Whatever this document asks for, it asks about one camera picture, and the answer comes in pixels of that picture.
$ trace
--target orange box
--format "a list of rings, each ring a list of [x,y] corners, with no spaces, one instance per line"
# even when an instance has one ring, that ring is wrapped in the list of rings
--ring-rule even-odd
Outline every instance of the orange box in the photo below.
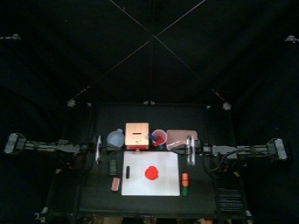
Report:
[[[148,150],[148,123],[128,122],[126,124],[126,147],[130,150]]]

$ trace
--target red object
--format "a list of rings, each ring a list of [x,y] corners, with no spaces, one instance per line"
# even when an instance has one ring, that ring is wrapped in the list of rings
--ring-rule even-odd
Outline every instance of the red object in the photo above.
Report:
[[[189,173],[182,174],[182,186],[189,186],[190,185],[190,175]]]
[[[159,146],[165,142],[161,136],[157,137],[157,141],[154,142],[154,146]]]
[[[144,176],[151,180],[157,180],[159,178],[159,171],[155,166],[150,166],[147,168],[147,170],[144,171]]]
[[[111,186],[111,190],[112,190],[112,192],[116,192],[116,191],[118,191],[118,188],[119,188],[119,182],[120,182],[120,178],[114,178],[112,186]]]

